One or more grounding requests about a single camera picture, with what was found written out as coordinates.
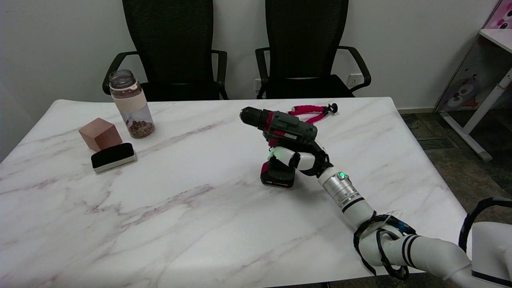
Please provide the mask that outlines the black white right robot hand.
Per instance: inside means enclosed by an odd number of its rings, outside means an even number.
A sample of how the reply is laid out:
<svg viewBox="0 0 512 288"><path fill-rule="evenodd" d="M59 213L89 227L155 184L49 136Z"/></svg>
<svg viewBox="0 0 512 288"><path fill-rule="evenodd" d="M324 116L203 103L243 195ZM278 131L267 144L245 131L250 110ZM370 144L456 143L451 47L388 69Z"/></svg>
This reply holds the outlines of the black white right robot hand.
<svg viewBox="0 0 512 288"><path fill-rule="evenodd" d="M280 140L276 146L269 148L269 158L275 158L282 164L301 171L307 176L317 178L329 168L334 167L330 162L325 148L318 142L300 144Z"/></svg>

